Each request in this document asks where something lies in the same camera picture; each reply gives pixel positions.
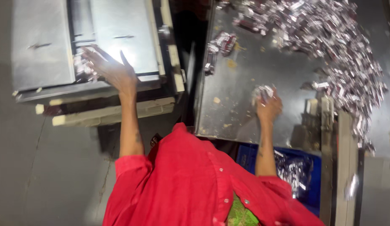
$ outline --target green garment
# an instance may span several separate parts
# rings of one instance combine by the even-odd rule
[[[240,198],[234,193],[233,205],[227,217],[228,226],[257,226],[258,218],[241,202]]]

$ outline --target machine door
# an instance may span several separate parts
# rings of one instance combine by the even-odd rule
[[[15,90],[75,81],[66,0],[14,0],[12,76]]]
[[[92,0],[92,15],[100,48],[117,60],[122,50],[137,74],[158,74],[145,0]]]

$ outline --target forearm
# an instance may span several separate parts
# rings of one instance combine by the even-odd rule
[[[121,135],[119,156],[144,154],[136,112],[136,96],[126,97],[125,95],[120,95],[120,101]]]
[[[276,164],[273,151],[273,124],[261,126],[261,141],[259,144],[255,175],[276,176]]]

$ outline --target metal machine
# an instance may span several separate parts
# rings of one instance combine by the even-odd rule
[[[38,104],[37,113],[59,106],[49,114],[55,126],[121,121],[117,90],[74,69],[83,46],[97,44],[119,61],[123,51],[141,81],[138,117],[171,112],[184,92],[168,0],[15,0],[13,9],[16,101]]]

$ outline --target stainless steel table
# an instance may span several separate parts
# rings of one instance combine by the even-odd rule
[[[375,110],[369,134],[377,155],[390,157],[390,23],[385,19],[381,1],[358,0],[358,16],[371,41],[373,54],[385,74],[389,86],[382,108]],[[323,66],[323,59],[311,59],[303,53],[281,52],[276,48],[274,32],[267,37],[232,25],[237,11],[213,9],[208,40],[220,30],[238,36],[228,57],[218,55],[214,75],[202,75],[196,134],[224,140],[257,144],[260,128],[251,92],[261,84],[274,84],[283,101],[283,113],[274,124],[273,143],[288,146],[298,137],[306,100],[316,92],[301,90],[303,82],[318,80],[314,70]]]

